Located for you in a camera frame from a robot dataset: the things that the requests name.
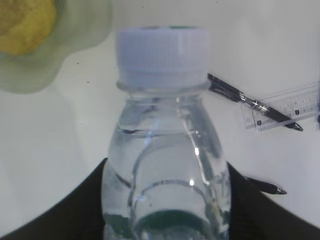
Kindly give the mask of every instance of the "plastic water bottle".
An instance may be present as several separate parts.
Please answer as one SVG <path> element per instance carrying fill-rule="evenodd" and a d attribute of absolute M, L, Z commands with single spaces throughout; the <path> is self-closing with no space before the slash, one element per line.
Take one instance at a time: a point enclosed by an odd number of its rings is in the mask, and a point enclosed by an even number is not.
<path fill-rule="evenodd" d="M 209 34 L 147 27 L 117 34 L 128 93 L 103 170 L 105 240 L 227 240 L 227 162 L 202 104 Z"/>

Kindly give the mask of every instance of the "pen clip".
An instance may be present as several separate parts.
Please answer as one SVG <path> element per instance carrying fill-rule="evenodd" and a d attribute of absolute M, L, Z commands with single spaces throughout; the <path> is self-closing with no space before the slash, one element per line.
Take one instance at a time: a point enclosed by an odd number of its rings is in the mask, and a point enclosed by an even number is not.
<path fill-rule="evenodd" d="M 219 78 L 213 76 L 212 74 L 208 74 L 208 79 L 211 81 L 211 87 L 209 90 L 211 92 L 220 94 L 225 98 L 233 101 L 233 102 L 241 102 L 241 92 L 235 87 L 229 85 L 228 83 L 220 80 Z"/>

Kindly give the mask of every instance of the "bottle cap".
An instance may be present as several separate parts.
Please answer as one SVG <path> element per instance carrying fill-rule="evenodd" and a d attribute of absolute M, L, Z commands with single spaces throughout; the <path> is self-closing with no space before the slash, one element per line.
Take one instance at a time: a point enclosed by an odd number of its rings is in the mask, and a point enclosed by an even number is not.
<path fill-rule="evenodd" d="M 198 27 L 129 28 L 117 33 L 119 82 L 148 89 L 208 82 L 210 37 Z"/>

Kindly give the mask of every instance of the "pen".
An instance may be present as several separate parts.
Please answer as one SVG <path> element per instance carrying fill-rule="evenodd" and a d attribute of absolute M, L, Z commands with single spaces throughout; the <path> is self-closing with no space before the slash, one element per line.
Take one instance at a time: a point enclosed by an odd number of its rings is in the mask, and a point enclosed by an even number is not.
<path fill-rule="evenodd" d="M 268 118 L 277 121 L 278 123 L 285 122 L 291 120 L 290 117 L 282 114 L 281 112 L 275 110 L 271 106 L 267 106 L 266 104 L 257 101 L 255 99 L 250 99 L 244 95 L 243 92 L 236 89 L 235 87 L 229 85 L 228 83 L 222 81 L 221 79 L 213 76 L 212 74 L 208 74 L 208 79 L 211 81 L 210 91 L 220 94 L 233 102 L 241 102 L 248 105 L 250 108 L 262 113 Z M 288 129 L 294 129 L 297 131 L 303 131 L 304 129 L 296 122 L 286 124 Z"/>
<path fill-rule="evenodd" d="M 273 195 L 286 195 L 287 191 L 274 185 L 269 182 L 265 181 L 259 181 L 250 177 L 244 177 L 247 179 L 250 183 L 252 183 L 256 188 L 259 189 L 259 191 L 267 193 L 267 194 L 273 194 Z"/>

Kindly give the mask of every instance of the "ruler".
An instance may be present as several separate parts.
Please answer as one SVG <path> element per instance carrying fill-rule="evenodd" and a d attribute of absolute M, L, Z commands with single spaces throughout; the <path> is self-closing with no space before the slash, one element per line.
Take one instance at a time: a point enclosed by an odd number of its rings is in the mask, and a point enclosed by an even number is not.
<path fill-rule="evenodd" d="M 255 128 L 257 132 L 262 132 L 300 120 L 316 117 L 320 115 L 319 100 L 318 83 L 313 83 L 300 89 L 289 90 L 262 99 L 262 103 L 273 107 L 291 118 L 291 120 L 284 122 L 274 121 L 262 113 L 242 104 L 241 110 L 245 128 Z"/>

